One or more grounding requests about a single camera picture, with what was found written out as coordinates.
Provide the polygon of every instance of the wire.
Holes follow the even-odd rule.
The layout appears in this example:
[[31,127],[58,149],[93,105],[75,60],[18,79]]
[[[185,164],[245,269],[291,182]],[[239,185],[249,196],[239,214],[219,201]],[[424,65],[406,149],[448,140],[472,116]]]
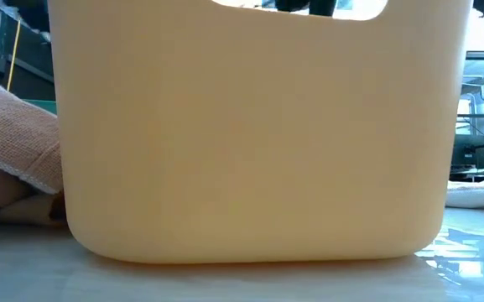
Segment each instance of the wire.
[[20,37],[20,28],[22,27],[22,19],[18,20],[18,25],[16,28],[16,36],[14,37],[14,48],[13,48],[13,58],[10,61],[10,71],[8,72],[8,83],[7,83],[7,91],[10,91],[10,84],[13,81],[13,73],[14,73],[14,61],[16,60],[16,49],[18,48],[18,39]]

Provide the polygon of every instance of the beige towel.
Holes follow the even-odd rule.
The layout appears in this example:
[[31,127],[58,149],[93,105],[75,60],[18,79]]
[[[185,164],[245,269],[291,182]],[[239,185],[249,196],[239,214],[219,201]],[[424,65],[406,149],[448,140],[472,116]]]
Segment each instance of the beige towel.
[[63,189],[57,117],[1,86],[0,169],[47,194]]

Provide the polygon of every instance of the towel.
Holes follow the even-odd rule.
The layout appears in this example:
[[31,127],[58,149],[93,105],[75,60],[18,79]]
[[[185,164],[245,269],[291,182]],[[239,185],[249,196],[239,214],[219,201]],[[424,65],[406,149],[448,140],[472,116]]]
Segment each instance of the towel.
[[0,170],[47,194],[63,189],[57,117],[1,86]]

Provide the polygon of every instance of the table surface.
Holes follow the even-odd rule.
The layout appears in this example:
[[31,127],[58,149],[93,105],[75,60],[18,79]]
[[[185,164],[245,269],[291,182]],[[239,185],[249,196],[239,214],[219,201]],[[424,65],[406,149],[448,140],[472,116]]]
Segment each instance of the table surface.
[[66,230],[0,226],[0,302],[334,300],[484,301],[484,211],[447,210],[415,256],[341,263],[137,265],[95,256]]

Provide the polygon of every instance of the yellow plastic bin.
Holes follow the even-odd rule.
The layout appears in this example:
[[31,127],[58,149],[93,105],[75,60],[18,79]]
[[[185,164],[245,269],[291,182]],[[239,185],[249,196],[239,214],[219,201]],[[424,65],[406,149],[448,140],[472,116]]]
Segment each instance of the yellow plastic bin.
[[365,21],[51,1],[70,228],[142,263],[393,258],[433,240],[472,0]]

